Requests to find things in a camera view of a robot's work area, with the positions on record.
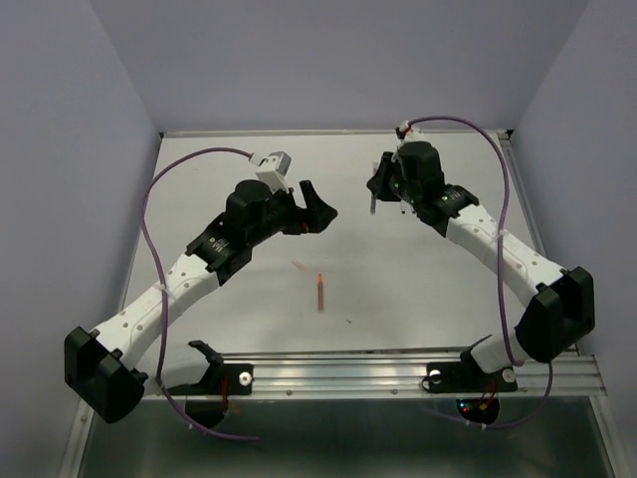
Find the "purple highlighter pen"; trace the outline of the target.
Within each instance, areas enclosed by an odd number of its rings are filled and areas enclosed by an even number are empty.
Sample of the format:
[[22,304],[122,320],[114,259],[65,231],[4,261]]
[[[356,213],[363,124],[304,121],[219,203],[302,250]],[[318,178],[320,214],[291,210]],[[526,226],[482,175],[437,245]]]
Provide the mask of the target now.
[[[372,162],[372,177],[375,175],[379,163],[374,161]],[[370,194],[370,215],[375,215],[376,212],[376,197],[373,192]]]

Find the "orange highlighter pen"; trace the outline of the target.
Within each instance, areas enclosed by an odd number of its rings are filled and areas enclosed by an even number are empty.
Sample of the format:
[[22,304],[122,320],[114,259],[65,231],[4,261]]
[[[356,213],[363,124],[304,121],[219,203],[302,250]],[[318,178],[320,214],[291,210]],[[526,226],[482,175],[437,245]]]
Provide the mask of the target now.
[[324,311],[324,280],[322,273],[318,273],[318,311]]

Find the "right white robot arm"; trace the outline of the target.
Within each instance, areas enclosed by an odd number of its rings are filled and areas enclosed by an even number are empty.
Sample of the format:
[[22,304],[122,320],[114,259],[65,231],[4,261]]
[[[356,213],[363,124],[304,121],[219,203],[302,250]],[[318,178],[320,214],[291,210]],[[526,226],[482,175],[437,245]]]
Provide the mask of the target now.
[[421,222],[490,269],[525,309],[513,328],[462,354],[463,385],[480,388],[495,371],[528,359],[548,363],[593,331],[591,274],[582,267],[567,270],[499,230],[474,194],[446,181],[439,152],[429,142],[383,152],[366,186],[377,200],[410,206]]

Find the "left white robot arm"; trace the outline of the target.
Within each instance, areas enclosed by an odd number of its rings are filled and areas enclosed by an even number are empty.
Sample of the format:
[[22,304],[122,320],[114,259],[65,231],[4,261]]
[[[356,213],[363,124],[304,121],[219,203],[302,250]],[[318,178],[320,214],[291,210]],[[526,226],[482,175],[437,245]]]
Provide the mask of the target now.
[[187,246],[158,281],[114,317],[91,331],[76,327],[64,339],[66,384],[105,422],[131,413],[149,380],[138,364],[165,339],[172,322],[228,282],[252,259],[255,247],[282,233],[320,234],[336,218],[308,180],[299,206],[289,189],[272,191],[262,181],[239,182],[219,214]]

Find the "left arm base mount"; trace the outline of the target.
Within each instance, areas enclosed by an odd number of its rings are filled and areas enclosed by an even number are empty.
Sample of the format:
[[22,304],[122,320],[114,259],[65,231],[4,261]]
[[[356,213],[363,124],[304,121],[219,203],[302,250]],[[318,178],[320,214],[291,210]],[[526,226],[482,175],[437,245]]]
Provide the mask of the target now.
[[252,393],[254,365],[223,358],[203,341],[190,341],[188,353],[163,369],[163,385],[172,395],[247,396]]

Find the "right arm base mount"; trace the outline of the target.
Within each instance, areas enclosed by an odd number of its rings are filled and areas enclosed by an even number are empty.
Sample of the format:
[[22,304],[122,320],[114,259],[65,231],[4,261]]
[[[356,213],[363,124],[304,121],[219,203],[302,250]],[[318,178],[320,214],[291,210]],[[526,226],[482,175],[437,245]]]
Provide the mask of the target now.
[[434,394],[508,393],[519,389],[510,366],[498,366],[495,371],[486,373],[472,358],[473,348],[462,351],[457,360],[428,362],[426,374],[420,380],[421,388]]

